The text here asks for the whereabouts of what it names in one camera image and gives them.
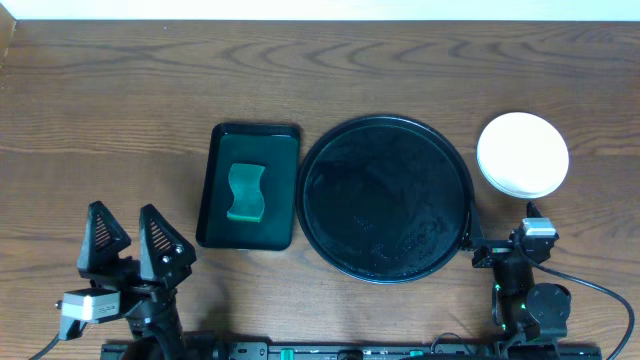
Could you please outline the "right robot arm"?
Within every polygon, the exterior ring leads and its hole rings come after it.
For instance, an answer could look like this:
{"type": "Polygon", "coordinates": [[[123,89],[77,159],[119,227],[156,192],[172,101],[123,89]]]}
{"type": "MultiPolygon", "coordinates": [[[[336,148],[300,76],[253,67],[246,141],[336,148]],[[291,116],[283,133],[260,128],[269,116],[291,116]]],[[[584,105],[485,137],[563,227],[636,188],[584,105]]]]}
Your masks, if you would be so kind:
{"type": "Polygon", "coordinates": [[[559,235],[533,202],[508,238],[489,240],[478,223],[462,242],[472,266],[493,272],[492,317],[504,334],[493,345],[500,359],[516,359],[528,349],[536,358],[558,359],[557,340],[567,336],[571,293],[559,284],[537,283],[533,268],[551,257],[559,235]]]}

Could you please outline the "green sponge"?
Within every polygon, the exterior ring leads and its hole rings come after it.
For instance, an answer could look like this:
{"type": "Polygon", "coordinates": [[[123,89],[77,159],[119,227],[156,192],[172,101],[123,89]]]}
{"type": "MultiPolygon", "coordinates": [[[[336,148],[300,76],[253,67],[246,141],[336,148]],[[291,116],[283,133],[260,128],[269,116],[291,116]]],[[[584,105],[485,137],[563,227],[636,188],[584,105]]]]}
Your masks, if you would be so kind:
{"type": "Polygon", "coordinates": [[[262,165],[234,163],[228,174],[233,202],[227,218],[233,221],[260,222],[264,216],[265,200],[261,190],[262,165]]]}

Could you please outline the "mint plate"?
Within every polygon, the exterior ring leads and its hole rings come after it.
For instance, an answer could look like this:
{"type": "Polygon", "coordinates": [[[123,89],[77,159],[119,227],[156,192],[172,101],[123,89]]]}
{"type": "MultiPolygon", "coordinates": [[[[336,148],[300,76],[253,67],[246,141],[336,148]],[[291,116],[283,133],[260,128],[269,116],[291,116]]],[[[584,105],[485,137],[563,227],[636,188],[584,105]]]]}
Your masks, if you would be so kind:
{"type": "Polygon", "coordinates": [[[486,180],[500,192],[521,199],[535,199],[548,194],[548,186],[539,184],[536,178],[520,173],[484,172],[486,180]]]}
{"type": "Polygon", "coordinates": [[[555,183],[536,174],[518,169],[480,166],[485,179],[497,190],[516,198],[539,198],[555,188],[555,183]]]}

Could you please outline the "white plate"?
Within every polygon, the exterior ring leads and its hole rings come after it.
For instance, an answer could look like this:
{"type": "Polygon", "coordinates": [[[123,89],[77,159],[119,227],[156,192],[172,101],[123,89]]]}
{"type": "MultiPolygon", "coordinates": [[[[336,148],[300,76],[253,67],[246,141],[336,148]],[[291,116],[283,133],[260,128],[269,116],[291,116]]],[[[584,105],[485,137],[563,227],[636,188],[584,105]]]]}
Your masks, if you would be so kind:
{"type": "Polygon", "coordinates": [[[543,118],[526,112],[502,114],[483,129],[476,148],[477,163],[518,169],[555,183],[557,190],[569,170],[569,151],[560,132],[543,118]]]}

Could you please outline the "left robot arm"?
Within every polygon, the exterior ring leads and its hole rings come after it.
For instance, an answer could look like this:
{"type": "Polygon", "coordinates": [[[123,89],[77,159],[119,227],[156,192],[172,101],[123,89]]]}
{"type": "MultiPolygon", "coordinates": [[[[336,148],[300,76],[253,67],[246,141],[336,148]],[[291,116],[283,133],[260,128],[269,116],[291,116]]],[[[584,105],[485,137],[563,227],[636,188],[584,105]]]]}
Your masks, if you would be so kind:
{"type": "Polygon", "coordinates": [[[88,207],[77,268],[95,289],[119,294],[119,310],[137,340],[153,339],[166,359],[184,359],[177,286],[192,273],[194,247],[151,204],[140,209],[140,258],[122,258],[131,238],[100,201],[88,207]]]}

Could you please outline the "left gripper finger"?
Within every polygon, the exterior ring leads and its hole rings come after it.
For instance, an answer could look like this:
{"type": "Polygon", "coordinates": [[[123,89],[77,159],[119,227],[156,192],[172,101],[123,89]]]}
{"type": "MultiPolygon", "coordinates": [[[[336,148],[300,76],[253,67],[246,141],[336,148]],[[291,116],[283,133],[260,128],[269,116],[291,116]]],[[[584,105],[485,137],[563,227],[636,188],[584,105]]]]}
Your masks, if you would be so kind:
{"type": "Polygon", "coordinates": [[[145,281],[184,281],[196,261],[193,245],[148,204],[140,210],[140,277],[145,281]]]}
{"type": "Polygon", "coordinates": [[[115,262],[119,253],[131,245],[131,238],[109,209],[96,201],[89,205],[77,268],[81,272],[95,272],[115,262]]]}

